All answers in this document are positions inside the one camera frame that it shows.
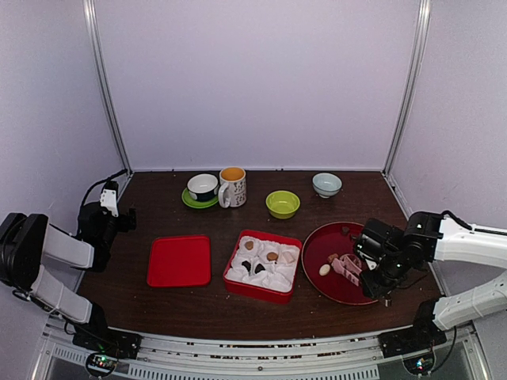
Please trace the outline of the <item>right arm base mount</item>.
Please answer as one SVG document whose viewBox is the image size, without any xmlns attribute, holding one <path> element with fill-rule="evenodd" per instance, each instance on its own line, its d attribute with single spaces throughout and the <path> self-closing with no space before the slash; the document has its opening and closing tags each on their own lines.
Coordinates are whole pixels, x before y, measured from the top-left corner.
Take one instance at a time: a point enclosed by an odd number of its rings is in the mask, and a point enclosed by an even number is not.
<svg viewBox="0 0 507 380">
<path fill-rule="evenodd" d="M 439 329 L 410 327 L 378 336 L 383 357 L 401 357 L 405 369 L 413 375 L 430 374 L 436 368 L 434 348 L 447 341 L 446 333 Z"/>
</svg>

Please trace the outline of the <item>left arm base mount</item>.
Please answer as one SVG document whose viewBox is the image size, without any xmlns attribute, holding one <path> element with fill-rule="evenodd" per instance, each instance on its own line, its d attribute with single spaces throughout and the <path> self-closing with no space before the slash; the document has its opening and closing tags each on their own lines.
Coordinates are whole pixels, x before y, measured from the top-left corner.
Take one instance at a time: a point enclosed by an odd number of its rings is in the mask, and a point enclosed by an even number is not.
<svg viewBox="0 0 507 380">
<path fill-rule="evenodd" d="M 108 339 L 83 331 L 76 332 L 72 339 L 73 345 L 90 350 L 85 369 L 95 378 L 111 375 L 121 359 L 136 359 L 141 342 L 139 334 L 118 330 L 112 330 Z"/>
</svg>

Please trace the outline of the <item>white spiral chocolate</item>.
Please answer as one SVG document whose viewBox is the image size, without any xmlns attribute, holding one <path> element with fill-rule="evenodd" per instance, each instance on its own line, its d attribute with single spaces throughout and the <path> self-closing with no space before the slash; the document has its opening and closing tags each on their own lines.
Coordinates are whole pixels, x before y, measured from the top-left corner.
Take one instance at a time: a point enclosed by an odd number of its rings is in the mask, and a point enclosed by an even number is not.
<svg viewBox="0 0 507 380">
<path fill-rule="evenodd" d="M 318 273 L 320 276 L 326 276 L 330 272 L 330 269 L 331 267 L 329 264 L 324 264 L 323 266 L 321 266 Z"/>
</svg>

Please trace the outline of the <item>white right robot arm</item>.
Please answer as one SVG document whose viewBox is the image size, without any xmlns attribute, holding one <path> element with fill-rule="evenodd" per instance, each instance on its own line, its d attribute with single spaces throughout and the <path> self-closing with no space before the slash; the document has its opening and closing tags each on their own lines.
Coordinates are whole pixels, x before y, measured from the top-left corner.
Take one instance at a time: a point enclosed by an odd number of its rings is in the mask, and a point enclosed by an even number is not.
<svg viewBox="0 0 507 380">
<path fill-rule="evenodd" d="M 451 211 L 413 213 L 404 229 L 370 218 L 357 236 L 353 252 L 368 265 L 361 272 L 364 296 L 391 293 L 411 269 L 433 261 L 462 261 L 506 268 L 505 230 L 468 224 Z M 406 332 L 406 342 L 420 350 L 436 337 L 467 321 L 506 308 L 506 274 L 469 291 L 423 302 Z"/>
</svg>

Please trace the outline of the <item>round red tray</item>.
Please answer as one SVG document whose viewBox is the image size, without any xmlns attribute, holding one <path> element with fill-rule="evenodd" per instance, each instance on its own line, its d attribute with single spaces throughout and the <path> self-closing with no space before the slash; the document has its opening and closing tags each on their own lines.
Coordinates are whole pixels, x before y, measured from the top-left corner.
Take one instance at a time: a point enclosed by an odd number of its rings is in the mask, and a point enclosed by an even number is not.
<svg viewBox="0 0 507 380">
<path fill-rule="evenodd" d="M 347 226 L 349 232 L 343 234 L 341 228 Z M 332 222 L 312 232 L 303 244 L 302 266 L 311 284 L 327 298 L 349 306 L 366 306 L 375 303 L 374 299 L 363 295 L 362 286 L 354 286 L 345 277 L 338 275 L 327 258 L 329 255 L 353 254 L 353 245 L 349 235 L 359 236 L 363 226 L 354 222 Z M 368 266 L 362 261 L 362 271 Z M 318 271 L 324 264 L 329 264 L 330 272 L 320 276 Z"/>
</svg>

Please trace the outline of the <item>lime green bowl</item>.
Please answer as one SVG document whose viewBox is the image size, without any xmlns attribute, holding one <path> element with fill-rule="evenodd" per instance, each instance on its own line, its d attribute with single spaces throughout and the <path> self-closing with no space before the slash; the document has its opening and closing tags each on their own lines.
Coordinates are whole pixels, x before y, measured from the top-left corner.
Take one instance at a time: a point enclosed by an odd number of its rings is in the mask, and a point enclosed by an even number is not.
<svg viewBox="0 0 507 380">
<path fill-rule="evenodd" d="M 293 192 L 278 190 L 267 195 L 265 205 L 272 217 L 290 219 L 299 210 L 300 199 Z"/>
</svg>

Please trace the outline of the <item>pale blue ceramic bowl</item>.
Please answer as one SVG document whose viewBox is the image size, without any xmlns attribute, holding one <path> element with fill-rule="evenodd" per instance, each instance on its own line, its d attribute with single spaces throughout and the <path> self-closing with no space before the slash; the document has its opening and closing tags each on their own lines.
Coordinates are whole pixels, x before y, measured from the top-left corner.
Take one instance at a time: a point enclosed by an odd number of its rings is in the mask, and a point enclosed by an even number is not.
<svg viewBox="0 0 507 380">
<path fill-rule="evenodd" d="M 342 181 L 332 173 L 317 173 L 312 178 L 312 186 L 321 198 L 328 199 L 339 193 Z"/>
</svg>

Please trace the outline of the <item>red tin box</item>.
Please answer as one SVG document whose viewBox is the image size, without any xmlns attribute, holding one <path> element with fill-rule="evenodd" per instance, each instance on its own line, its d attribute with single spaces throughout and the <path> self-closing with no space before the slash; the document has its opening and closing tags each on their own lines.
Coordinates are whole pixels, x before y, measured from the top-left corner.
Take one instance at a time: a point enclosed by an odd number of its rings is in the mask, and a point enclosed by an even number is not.
<svg viewBox="0 0 507 380">
<path fill-rule="evenodd" d="M 302 247 L 292 237 L 242 231 L 223 273 L 226 290 L 266 302 L 289 303 Z"/>
</svg>

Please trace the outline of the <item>right aluminium frame post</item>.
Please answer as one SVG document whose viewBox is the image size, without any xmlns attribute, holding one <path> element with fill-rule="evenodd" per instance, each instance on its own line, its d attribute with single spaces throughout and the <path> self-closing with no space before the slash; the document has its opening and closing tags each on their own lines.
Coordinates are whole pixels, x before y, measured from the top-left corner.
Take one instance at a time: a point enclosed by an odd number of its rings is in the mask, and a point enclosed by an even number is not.
<svg viewBox="0 0 507 380">
<path fill-rule="evenodd" d="M 393 134 L 387 159 L 383 167 L 383 175 L 385 177 L 389 177 L 391 175 L 399 148 L 401 146 L 402 136 L 410 116 L 410 110 L 413 104 L 414 94 L 416 92 L 417 78 L 421 70 L 429 34 L 431 9 L 432 2 L 430 0 L 421 0 L 419 2 L 419 10 L 405 89 L 397 116 L 395 132 Z"/>
</svg>

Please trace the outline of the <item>red tin lid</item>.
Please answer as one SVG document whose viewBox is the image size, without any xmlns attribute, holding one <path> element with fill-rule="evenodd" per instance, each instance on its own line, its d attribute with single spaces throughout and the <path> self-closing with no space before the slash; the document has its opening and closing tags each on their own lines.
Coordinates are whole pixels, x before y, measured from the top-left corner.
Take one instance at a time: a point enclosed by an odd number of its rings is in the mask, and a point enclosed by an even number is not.
<svg viewBox="0 0 507 380">
<path fill-rule="evenodd" d="M 147 268 L 150 287 L 202 287 L 211 279 L 208 236 L 161 237 L 153 241 Z"/>
</svg>

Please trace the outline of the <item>dark textured chocolate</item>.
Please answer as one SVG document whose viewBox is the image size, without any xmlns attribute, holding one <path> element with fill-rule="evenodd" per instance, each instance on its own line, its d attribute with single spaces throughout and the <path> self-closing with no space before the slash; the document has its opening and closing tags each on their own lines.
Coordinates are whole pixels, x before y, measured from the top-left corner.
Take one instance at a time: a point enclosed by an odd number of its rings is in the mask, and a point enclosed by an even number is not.
<svg viewBox="0 0 507 380">
<path fill-rule="evenodd" d="M 265 270 L 265 267 L 262 264 L 258 264 L 255 269 L 253 270 L 254 274 L 263 272 Z"/>
</svg>

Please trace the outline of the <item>aluminium front rail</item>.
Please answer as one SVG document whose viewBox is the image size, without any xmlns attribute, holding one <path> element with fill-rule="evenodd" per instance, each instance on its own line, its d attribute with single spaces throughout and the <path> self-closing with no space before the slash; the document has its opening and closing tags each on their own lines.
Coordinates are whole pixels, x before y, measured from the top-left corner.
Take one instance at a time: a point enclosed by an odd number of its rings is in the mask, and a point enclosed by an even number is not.
<svg viewBox="0 0 507 380">
<path fill-rule="evenodd" d="M 416 357 L 433 354 L 431 379 L 488 379 L 472 325 L 448 342 L 386 357 L 376 332 L 295 340 L 204 340 L 144 333 L 134 359 L 118 359 L 107 379 L 416 379 Z"/>
</svg>

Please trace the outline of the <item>light brown chocolate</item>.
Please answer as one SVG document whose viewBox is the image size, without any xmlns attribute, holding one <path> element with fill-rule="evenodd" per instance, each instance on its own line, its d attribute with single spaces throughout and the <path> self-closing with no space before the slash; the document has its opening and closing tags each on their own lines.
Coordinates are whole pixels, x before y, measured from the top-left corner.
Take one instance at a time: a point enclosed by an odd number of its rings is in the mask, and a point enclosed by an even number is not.
<svg viewBox="0 0 507 380">
<path fill-rule="evenodd" d="M 270 252 L 266 255 L 268 261 L 276 261 L 278 259 L 278 254 L 275 252 Z"/>
</svg>

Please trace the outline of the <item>white dark-banded cup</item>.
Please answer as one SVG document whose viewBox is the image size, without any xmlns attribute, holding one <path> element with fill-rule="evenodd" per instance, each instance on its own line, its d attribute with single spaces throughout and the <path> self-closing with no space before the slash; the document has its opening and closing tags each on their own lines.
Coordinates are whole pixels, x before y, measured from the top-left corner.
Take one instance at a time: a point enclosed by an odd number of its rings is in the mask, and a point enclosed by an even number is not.
<svg viewBox="0 0 507 380">
<path fill-rule="evenodd" d="M 219 180 L 215 175 L 198 174 L 187 182 L 189 196 L 198 202 L 207 202 L 217 196 Z"/>
</svg>

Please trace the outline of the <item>pink tongs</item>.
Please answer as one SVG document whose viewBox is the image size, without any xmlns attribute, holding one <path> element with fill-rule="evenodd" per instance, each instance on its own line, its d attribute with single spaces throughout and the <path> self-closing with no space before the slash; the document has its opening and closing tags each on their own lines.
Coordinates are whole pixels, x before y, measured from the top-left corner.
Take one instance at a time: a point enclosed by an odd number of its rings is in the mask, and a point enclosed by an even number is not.
<svg viewBox="0 0 507 380">
<path fill-rule="evenodd" d="M 359 257 L 353 254 L 344 254 L 333 258 L 330 265 L 338 275 L 345 277 L 354 286 L 360 286 L 362 264 Z"/>
</svg>

